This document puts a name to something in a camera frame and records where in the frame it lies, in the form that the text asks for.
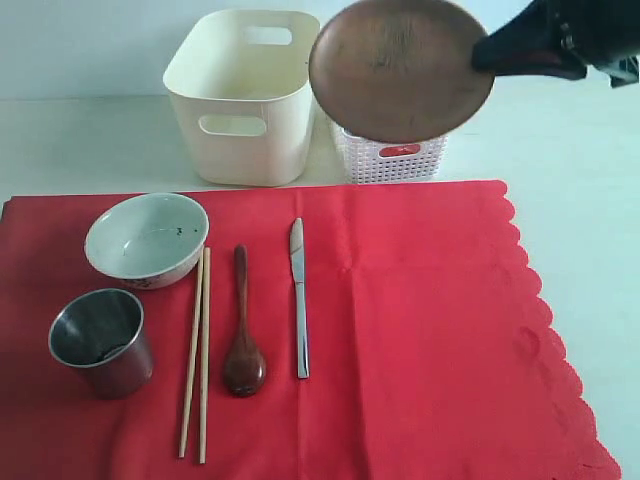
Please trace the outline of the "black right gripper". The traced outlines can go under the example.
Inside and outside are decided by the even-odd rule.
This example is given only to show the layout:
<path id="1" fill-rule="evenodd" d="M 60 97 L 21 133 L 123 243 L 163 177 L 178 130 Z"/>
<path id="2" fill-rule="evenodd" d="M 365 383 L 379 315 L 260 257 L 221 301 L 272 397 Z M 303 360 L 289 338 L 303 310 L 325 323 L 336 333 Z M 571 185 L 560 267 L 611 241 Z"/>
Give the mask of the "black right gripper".
<path id="1" fill-rule="evenodd" d="M 610 86 L 639 82 L 639 2 L 531 1 L 504 26 L 478 40 L 474 70 L 497 76 L 582 80 L 589 66 Z"/>

